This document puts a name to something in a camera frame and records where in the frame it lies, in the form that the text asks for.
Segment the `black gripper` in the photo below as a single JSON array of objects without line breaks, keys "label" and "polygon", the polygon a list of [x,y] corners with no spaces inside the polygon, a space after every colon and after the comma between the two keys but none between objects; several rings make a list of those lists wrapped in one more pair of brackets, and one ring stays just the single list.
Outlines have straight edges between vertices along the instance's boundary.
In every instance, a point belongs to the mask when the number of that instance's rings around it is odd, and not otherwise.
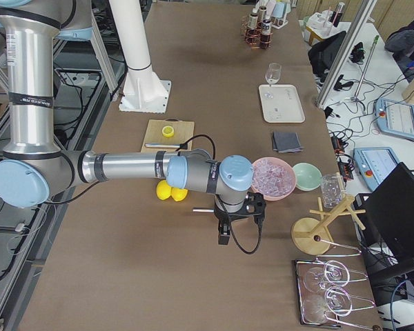
[{"label": "black gripper", "polygon": [[265,219],[265,200],[261,193],[247,192],[238,210],[232,211],[232,206],[224,202],[217,194],[215,198],[214,215],[218,219],[218,244],[228,245],[230,225],[232,221],[253,216],[255,224],[260,228]]}]

